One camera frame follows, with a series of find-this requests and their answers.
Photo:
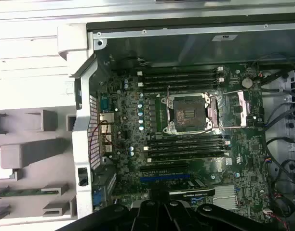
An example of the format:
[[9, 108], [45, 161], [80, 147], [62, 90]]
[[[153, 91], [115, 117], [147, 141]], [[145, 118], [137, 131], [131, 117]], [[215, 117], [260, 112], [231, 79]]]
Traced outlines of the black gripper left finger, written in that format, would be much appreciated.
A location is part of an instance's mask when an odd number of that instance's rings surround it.
[[149, 190], [148, 199], [128, 209], [121, 204], [107, 206], [64, 227], [60, 231], [156, 231], [161, 191]]

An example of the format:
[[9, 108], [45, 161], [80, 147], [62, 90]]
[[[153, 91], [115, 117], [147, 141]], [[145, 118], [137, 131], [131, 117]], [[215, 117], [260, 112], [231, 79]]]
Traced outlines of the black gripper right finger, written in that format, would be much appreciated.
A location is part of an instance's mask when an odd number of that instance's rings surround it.
[[160, 191], [160, 203], [177, 231], [279, 231], [275, 224], [259, 223], [213, 204], [202, 204], [197, 210], [171, 199]]

